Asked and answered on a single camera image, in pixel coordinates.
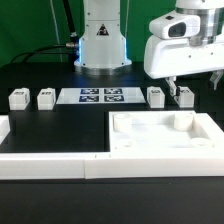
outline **cable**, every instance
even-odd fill
[[[56,19],[56,15],[55,15],[53,0],[50,0],[50,6],[51,6],[51,12],[52,12],[53,20],[54,20],[56,39],[57,39],[58,44],[60,44],[60,37],[59,37],[59,32],[58,32],[58,24],[57,24],[57,19]]]
[[[126,13],[126,24],[125,24],[125,39],[127,38],[127,35],[128,35],[129,7],[130,7],[130,0],[127,0],[127,13]]]
[[[53,45],[53,46],[48,46],[48,47],[41,47],[41,48],[38,48],[36,49],[35,51],[33,52],[30,52],[29,55],[27,55],[22,62],[26,62],[30,57],[33,56],[33,54],[35,54],[35,52],[42,52],[42,51],[47,51],[47,50],[51,50],[51,49],[56,49],[56,48],[65,48],[66,45],[63,45],[63,44],[59,44],[59,45]]]
[[[64,54],[64,55],[69,55],[69,54],[71,54],[71,53],[69,53],[69,52],[25,52],[25,53],[22,53],[22,54],[19,54],[19,55],[15,56],[15,57],[11,60],[10,63],[14,63],[14,61],[15,61],[17,58],[19,58],[19,57],[21,57],[21,56],[23,56],[23,55],[27,55],[27,54],[29,54],[29,55],[32,54],[32,56],[34,56],[34,55],[37,55],[37,54],[51,54],[51,55]]]

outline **green background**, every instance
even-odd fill
[[[57,44],[49,0],[0,0],[0,67],[24,52]],[[60,42],[69,42],[69,30],[62,0],[54,0]],[[84,32],[83,1],[70,0],[77,33]],[[124,34],[127,0],[121,0],[121,32]],[[128,58],[143,61],[150,32],[149,22],[175,8],[175,0],[130,0]],[[60,61],[58,55],[35,56],[30,61]]]

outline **white cube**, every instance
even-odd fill
[[[25,110],[30,102],[30,91],[27,88],[15,89],[9,96],[10,110]]]
[[[165,94],[160,87],[147,88],[147,101],[151,108],[164,108]]]
[[[42,89],[37,96],[38,110],[52,110],[56,101],[55,89]]]
[[[188,87],[180,86],[180,95],[174,99],[180,108],[194,107],[194,93]]]

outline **white platform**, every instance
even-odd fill
[[[65,88],[57,104],[145,103],[140,88]]]
[[[116,148],[122,133],[113,130],[110,152],[0,154],[0,179],[91,179],[125,177],[224,176],[224,133],[207,114],[196,114],[191,131],[173,130],[173,112],[124,112],[132,115],[128,137],[133,148]],[[204,137],[212,148],[193,148],[189,141]]]

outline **black tabletop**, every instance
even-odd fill
[[[208,88],[210,73],[180,77],[177,85],[195,93],[196,112],[208,113],[224,130],[224,84]],[[11,132],[0,153],[108,151],[109,111],[150,111],[146,103],[55,105],[38,111],[42,88],[161,87],[165,108],[181,110],[163,79],[146,76],[142,63],[116,76],[93,77],[67,63],[18,63],[0,69],[0,115],[9,115]],[[8,96],[26,87],[31,103],[10,111]],[[130,178],[103,180],[0,181],[0,223],[224,223],[224,178]]]

